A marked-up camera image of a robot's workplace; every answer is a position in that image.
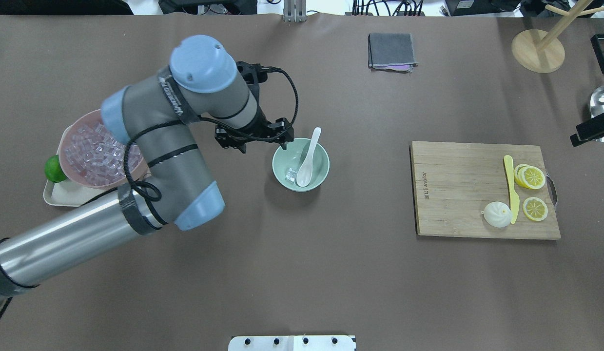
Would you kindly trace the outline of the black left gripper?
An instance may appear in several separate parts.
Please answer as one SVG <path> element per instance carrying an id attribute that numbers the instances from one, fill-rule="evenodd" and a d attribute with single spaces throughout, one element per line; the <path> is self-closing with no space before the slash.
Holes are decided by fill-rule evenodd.
<path id="1" fill-rule="evenodd" d="M 289 142 L 294 140 L 294 129 L 287 118 L 281 117 L 270 123 L 261 108 L 257 108 L 253 119 L 237 131 L 254 138 L 268 138 L 270 143 L 277 143 L 283 150 L 286 150 Z M 215 127 L 214 138 L 223 149 L 236 149 L 242 154 L 247 152 L 248 138 L 246 137 L 222 127 Z"/>

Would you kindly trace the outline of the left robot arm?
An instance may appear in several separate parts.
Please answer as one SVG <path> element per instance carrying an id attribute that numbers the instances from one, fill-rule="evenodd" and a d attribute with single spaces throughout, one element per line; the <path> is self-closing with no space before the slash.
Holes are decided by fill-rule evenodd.
<path id="1" fill-rule="evenodd" d="M 224 148 L 262 141 L 286 147 L 293 120 L 266 120 L 259 85 L 279 67 L 235 61 L 207 35 L 188 37 L 168 66 L 106 98 L 101 117 L 126 147 L 137 146 L 150 175 L 12 238 L 0 240 L 0 308 L 41 282 L 168 223 L 194 229 L 224 210 L 217 182 L 190 124 L 215 125 Z"/>

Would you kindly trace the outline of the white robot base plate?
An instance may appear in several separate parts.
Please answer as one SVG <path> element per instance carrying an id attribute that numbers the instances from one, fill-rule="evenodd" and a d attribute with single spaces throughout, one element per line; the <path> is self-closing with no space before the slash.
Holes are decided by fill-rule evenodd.
<path id="1" fill-rule="evenodd" d="M 328 335 L 249 335 L 231 338 L 229 351 L 356 351 L 354 336 Z"/>

